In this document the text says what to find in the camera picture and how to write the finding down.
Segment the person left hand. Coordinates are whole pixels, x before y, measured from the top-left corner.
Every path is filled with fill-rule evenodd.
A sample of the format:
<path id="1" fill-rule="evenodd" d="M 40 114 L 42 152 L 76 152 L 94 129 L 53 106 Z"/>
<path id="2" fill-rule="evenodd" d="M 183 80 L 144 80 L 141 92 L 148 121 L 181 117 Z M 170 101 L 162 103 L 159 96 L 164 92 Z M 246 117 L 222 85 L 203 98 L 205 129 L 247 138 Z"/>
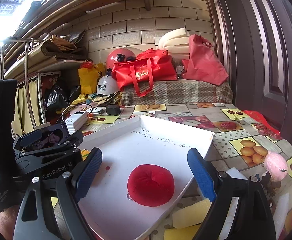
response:
<path id="1" fill-rule="evenodd" d="M 19 208 L 15 205 L 0 213 L 0 233 L 5 239 L 13 239 Z"/>

